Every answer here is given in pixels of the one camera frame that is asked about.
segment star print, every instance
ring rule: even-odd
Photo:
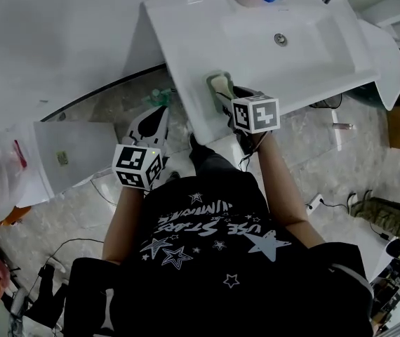
[[[213,249],[214,248],[216,248],[216,249],[218,249],[219,251],[221,251],[223,248],[227,248],[226,246],[225,246],[225,243],[223,242],[223,241],[214,241],[214,246],[213,246]]]
[[[176,267],[177,270],[179,270],[181,268],[181,263],[183,261],[188,261],[191,260],[192,257],[185,255],[183,253],[183,250],[185,249],[185,247],[180,247],[177,251],[171,251],[168,249],[163,249],[164,253],[167,255],[166,258],[164,258],[162,265],[165,265],[167,263],[172,263],[172,265],[174,265]]]
[[[233,288],[233,286],[236,286],[237,284],[240,284],[239,281],[237,280],[237,275],[229,275],[227,274],[227,279],[223,282],[224,284],[227,284],[229,288]]]
[[[275,230],[270,230],[262,237],[248,233],[246,233],[244,236],[246,236],[250,241],[255,244],[255,246],[253,246],[248,253],[262,252],[272,262],[275,262],[276,260],[276,249],[278,247],[289,246],[291,244],[290,242],[278,241],[275,238]]]
[[[165,239],[153,239],[152,243],[146,247],[144,247],[140,252],[146,251],[146,250],[152,250],[152,260],[155,259],[156,254],[158,253],[158,250],[161,247],[165,247],[165,246],[172,246],[172,244],[169,244],[168,242],[166,242],[166,240],[168,239],[168,237],[166,237]]]
[[[189,197],[192,198],[191,204],[193,204],[195,201],[199,201],[202,202],[201,200],[201,196],[203,196],[202,194],[196,193],[196,194],[190,194]]]

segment sink basin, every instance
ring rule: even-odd
[[[279,99],[282,114],[378,77],[347,0],[149,0],[147,12],[201,144],[230,133],[205,78],[228,71],[238,86]],[[283,34],[285,46],[275,42]]]

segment person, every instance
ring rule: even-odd
[[[26,335],[31,330],[39,329],[40,331],[52,332],[60,318],[65,306],[67,294],[67,280],[63,280],[61,287],[57,293],[53,295],[53,275],[55,268],[64,272],[64,266],[54,258],[49,258],[48,262],[39,271],[41,283],[39,285],[39,295],[33,306],[29,308],[22,318]]]
[[[274,137],[258,149],[267,202],[253,175],[191,146],[196,176],[125,187],[103,260],[74,261],[65,335],[372,336],[359,250],[314,230]]]

